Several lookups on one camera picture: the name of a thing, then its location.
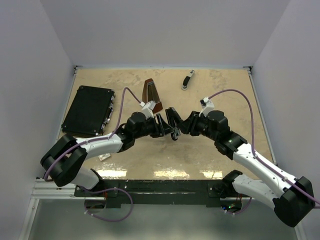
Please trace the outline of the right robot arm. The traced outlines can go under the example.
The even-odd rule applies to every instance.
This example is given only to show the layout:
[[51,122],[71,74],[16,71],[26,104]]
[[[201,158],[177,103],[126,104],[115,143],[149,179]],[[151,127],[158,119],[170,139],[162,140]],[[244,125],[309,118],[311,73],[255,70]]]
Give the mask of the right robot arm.
[[169,124],[185,135],[203,135],[214,141],[218,152],[250,170],[259,179],[252,180],[236,171],[223,180],[223,192],[230,197],[237,193],[250,196],[273,209],[287,226],[294,228],[316,207],[309,179],[295,177],[254,152],[253,146],[229,127],[224,112],[207,114],[192,111],[185,120],[170,107],[165,111]]

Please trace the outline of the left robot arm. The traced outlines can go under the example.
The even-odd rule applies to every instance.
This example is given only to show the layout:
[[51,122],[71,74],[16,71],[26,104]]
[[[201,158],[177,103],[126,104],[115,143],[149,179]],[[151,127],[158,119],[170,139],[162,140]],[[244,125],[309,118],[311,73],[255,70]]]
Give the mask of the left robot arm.
[[124,152],[142,137],[159,138],[174,131],[172,123],[165,121],[159,113],[147,118],[142,112],[135,112],[108,135],[75,138],[66,134],[40,161],[45,169],[44,179],[53,180],[58,187],[74,184],[85,188],[92,196],[99,196],[104,190],[103,179],[97,171],[83,167],[86,160]]

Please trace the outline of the grey black stapler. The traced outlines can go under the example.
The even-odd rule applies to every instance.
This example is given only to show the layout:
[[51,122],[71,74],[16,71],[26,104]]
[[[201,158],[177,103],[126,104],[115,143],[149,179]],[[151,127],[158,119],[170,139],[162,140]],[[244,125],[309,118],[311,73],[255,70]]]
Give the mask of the grey black stapler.
[[192,79],[192,77],[194,76],[195,74],[195,71],[192,69],[188,75],[184,78],[183,82],[182,82],[182,85],[181,85],[181,89],[183,91],[187,90],[188,89],[188,83],[189,81]]

